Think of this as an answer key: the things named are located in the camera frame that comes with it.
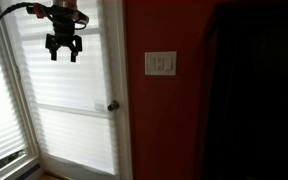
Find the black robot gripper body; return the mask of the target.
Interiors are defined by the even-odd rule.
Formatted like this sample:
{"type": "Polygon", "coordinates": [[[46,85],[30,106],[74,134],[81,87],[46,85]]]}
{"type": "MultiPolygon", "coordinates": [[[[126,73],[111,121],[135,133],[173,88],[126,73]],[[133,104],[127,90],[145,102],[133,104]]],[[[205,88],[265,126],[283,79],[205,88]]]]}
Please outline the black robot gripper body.
{"type": "Polygon", "coordinates": [[[82,51],[82,38],[75,34],[73,20],[59,15],[48,15],[47,18],[54,30],[54,34],[46,35],[45,47],[50,52],[56,52],[61,46],[68,47],[72,52],[82,51]]]}

